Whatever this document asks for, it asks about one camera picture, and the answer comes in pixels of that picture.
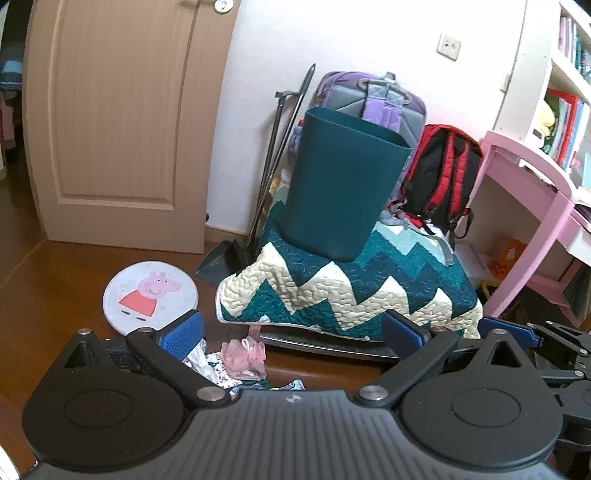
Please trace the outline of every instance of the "pink tulle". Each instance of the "pink tulle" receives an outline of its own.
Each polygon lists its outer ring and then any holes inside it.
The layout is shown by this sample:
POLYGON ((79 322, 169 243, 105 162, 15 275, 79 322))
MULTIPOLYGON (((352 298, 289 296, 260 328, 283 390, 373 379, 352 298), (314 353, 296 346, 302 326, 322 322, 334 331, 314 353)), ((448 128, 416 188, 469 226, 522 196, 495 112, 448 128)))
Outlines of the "pink tulle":
POLYGON ((222 343, 220 353, 226 372, 237 380, 264 380, 265 344, 248 336, 244 340, 230 340, 222 343))

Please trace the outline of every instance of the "red and black backpack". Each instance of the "red and black backpack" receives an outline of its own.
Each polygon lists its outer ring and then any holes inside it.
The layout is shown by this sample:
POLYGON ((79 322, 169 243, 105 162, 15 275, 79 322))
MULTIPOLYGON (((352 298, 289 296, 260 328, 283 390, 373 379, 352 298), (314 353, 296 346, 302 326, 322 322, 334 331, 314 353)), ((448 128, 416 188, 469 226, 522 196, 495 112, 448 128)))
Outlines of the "red and black backpack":
POLYGON ((411 221, 426 230, 430 222, 449 231, 452 246, 455 238, 464 238, 473 219, 466 205, 481 162, 480 145, 470 135, 450 125, 426 125, 402 184, 402 208, 411 221), (456 236, 464 215, 466 232, 456 236))

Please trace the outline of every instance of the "baseboard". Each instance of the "baseboard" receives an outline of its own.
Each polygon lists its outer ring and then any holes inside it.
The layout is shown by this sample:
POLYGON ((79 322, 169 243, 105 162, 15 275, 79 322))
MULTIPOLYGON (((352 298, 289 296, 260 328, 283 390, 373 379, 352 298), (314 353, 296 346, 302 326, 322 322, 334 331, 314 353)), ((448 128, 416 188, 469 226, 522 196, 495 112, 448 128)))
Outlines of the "baseboard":
POLYGON ((236 238, 245 240, 247 236, 248 234, 244 232, 226 230, 225 228, 220 228, 216 226, 205 227, 205 241, 214 244, 218 244, 220 242, 223 242, 224 240, 234 240, 236 238))

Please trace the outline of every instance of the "white shelf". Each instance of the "white shelf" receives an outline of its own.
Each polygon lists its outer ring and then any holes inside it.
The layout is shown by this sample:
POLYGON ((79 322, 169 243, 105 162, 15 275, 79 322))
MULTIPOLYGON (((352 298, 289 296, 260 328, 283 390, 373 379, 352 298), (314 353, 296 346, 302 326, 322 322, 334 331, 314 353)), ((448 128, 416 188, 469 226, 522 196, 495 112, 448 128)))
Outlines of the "white shelf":
POLYGON ((585 81, 570 60, 564 56, 564 53, 557 48, 552 53, 550 83, 558 90, 573 93, 591 105, 591 85, 585 81))
POLYGON ((570 16, 577 24, 577 33, 583 43, 591 46, 591 18, 583 12, 574 0, 560 0, 560 9, 563 14, 570 16))

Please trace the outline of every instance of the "ridged gray surface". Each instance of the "ridged gray surface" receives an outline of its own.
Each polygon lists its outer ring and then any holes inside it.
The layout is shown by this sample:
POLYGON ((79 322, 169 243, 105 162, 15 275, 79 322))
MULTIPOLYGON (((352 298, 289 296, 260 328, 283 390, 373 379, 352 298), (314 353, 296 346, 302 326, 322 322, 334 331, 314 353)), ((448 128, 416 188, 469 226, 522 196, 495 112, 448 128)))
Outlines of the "ridged gray surface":
POLYGON ((111 473, 40 465, 28 480, 550 480, 545 464, 499 474, 471 472, 429 457, 386 410, 359 407, 343 391, 244 391, 228 408, 195 416, 157 458, 111 473))

